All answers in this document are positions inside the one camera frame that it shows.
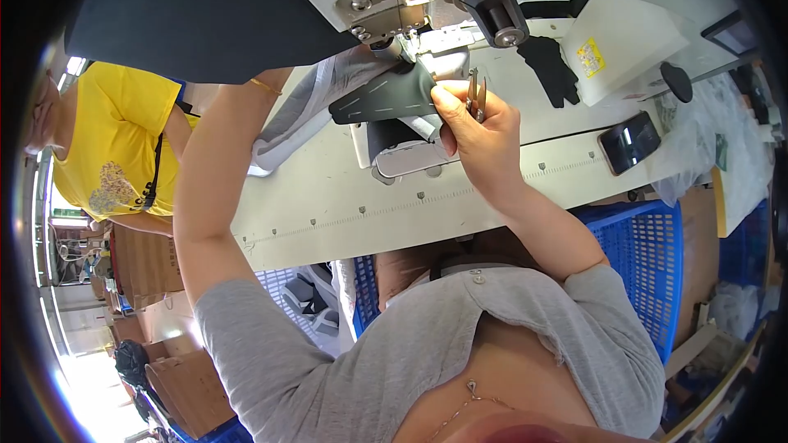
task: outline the smartphone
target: smartphone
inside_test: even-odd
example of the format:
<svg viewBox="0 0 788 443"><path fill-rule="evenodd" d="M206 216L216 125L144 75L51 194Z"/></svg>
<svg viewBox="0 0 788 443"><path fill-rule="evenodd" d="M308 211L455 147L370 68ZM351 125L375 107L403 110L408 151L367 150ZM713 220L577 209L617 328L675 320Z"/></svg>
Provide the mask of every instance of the smartphone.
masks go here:
<svg viewBox="0 0 788 443"><path fill-rule="evenodd" d="M599 135L607 164L616 176L656 151L660 142L662 139L647 112L640 112Z"/></svg>

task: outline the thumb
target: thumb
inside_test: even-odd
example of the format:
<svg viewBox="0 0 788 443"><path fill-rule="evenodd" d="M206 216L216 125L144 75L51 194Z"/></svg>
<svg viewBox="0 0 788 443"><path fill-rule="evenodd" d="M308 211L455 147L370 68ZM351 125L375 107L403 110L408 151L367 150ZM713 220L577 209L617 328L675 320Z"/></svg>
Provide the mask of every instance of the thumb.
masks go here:
<svg viewBox="0 0 788 443"><path fill-rule="evenodd" d="M430 94L432 94L435 109L451 128L451 132L454 133L459 144L467 141L471 133L481 128L476 120L470 117L470 113L465 109L465 103L462 103L441 85L433 87Z"/></svg>

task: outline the scissors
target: scissors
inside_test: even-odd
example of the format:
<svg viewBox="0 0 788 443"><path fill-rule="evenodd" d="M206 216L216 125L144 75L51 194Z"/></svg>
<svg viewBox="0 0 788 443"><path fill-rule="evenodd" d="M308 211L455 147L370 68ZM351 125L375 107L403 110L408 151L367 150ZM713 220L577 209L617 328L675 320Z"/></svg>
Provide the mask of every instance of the scissors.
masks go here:
<svg viewBox="0 0 788 443"><path fill-rule="evenodd" d="M481 87L477 89L476 76L478 69L470 69L468 76L468 96L465 99L465 109L478 123L485 121L485 105L487 100L487 78L481 80Z"/></svg>

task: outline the bracelet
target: bracelet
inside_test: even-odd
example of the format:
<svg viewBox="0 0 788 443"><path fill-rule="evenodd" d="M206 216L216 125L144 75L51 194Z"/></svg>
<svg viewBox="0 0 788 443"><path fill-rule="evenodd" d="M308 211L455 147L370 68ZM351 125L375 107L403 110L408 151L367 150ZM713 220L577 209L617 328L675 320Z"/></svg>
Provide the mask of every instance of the bracelet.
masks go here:
<svg viewBox="0 0 788 443"><path fill-rule="evenodd" d="M258 86L260 86L263 89L269 90L271 93L276 94L277 96L282 96L282 92L281 91L275 90L274 88L272 88L271 86L269 86L268 84L266 84L264 82L258 81L255 78L251 78L250 81L255 83L255 84L257 84Z"/></svg>

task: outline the yellow warning label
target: yellow warning label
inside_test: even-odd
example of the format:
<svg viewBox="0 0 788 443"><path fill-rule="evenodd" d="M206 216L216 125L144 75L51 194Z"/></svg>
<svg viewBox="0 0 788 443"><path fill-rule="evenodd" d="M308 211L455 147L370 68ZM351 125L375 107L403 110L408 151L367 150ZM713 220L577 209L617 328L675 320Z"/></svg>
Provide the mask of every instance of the yellow warning label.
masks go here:
<svg viewBox="0 0 788 443"><path fill-rule="evenodd" d="M605 68L605 59L599 53L593 38L589 38L586 44L577 50L577 58L580 59L580 64L583 65L583 72L586 73L586 78L590 78Z"/></svg>

